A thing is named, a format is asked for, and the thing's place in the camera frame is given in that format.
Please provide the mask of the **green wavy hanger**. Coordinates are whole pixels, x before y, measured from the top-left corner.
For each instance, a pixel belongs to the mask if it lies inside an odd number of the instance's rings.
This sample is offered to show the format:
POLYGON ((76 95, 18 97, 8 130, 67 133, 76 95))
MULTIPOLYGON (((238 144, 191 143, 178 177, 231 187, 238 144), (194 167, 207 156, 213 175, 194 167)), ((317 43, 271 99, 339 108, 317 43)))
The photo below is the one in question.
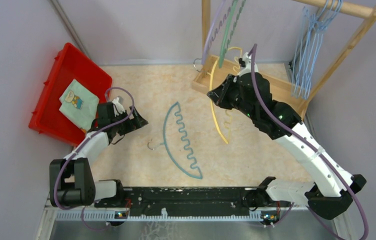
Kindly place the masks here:
POLYGON ((223 39, 220 46, 218 67, 223 66, 225 55, 229 50, 232 37, 235 33, 240 16, 243 12, 246 0, 233 0, 230 6, 229 14, 226 18, 226 25, 224 28, 223 39))

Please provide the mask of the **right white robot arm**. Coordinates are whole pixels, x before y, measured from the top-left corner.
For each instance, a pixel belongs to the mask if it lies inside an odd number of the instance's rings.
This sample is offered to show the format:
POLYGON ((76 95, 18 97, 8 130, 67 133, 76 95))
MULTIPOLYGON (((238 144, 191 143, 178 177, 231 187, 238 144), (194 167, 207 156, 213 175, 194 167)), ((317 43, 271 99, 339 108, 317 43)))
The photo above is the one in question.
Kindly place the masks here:
POLYGON ((347 187, 356 194, 365 186, 366 179, 337 165, 312 138, 297 112, 289 104, 273 99, 269 81, 258 72, 255 79, 261 100, 286 128, 275 123, 261 106, 249 73, 242 76, 228 74, 221 85, 206 95, 216 106, 236 109, 250 118, 260 132, 284 147, 306 169, 312 181, 294 182, 268 176, 255 190, 253 206, 271 206, 284 201, 306 205, 326 220, 341 215, 353 202, 347 187))

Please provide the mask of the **purple wavy hanger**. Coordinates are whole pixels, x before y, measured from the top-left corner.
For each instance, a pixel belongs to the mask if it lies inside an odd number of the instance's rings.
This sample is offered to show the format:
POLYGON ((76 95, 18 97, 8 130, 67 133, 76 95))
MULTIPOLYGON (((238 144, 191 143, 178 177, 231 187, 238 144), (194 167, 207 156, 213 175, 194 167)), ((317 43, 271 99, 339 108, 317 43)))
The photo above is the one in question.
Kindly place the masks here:
POLYGON ((201 2, 201 22, 202 26, 202 37, 203 37, 203 48, 201 58, 195 58, 193 61, 193 67, 198 73, 203 73, 203 67, 207 61, 209 51, 212 47, 213 41, 215 40, 217 34, 220 31, 220 28, 226 21, 228 16, 228 11, 223 10, 226 0, 222 0, 217 7, 213 19, 211 20, 211 0, 203 0, 201 2))

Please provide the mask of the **teal blue wavy hanger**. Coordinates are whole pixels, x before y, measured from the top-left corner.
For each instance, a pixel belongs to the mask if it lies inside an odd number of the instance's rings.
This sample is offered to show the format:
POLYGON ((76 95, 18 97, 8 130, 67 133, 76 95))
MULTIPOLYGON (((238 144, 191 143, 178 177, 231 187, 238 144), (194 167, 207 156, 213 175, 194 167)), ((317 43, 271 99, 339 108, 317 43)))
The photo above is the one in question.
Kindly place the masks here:
POLYGON ((182 107, 178 101, 167 110, 160 136, 161 139, 156 144, 152 144, 153 140, 150 139, 147 148, 154 151, 163 147, 171 164, 181 173, 189 178, 202 180, 204 175, 191 146, 182 107))

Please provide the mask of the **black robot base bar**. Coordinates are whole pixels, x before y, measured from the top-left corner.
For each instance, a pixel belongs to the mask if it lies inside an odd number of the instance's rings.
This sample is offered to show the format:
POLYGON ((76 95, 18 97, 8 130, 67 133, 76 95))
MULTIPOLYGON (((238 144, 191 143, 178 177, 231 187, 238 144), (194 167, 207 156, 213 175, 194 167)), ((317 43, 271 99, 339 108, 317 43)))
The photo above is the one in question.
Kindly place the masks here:
POLYGON ((96 208, 124 208, 131 217, 245 217, 262 208, 288 207, 287 201, 263 202, 256 187, 125 187, 96 208))

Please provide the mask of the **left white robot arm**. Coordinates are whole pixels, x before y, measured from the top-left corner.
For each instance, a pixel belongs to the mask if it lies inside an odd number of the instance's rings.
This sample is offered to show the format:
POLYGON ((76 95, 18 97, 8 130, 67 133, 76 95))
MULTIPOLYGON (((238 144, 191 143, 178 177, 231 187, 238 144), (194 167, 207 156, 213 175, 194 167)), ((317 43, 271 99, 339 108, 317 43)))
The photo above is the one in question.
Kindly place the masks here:
POLYGON ((97 117, 85 139, 70 154, 54 159, 49 165, 50 203, 62 210, 89 206, 106 199, 114 207, 125 203, 126 193, 120 180, 94 181, 91 165, 116 136, 138 130, 146 125, 134 106, 127 112, 119 103, 106 102, 97 106, 97 117))

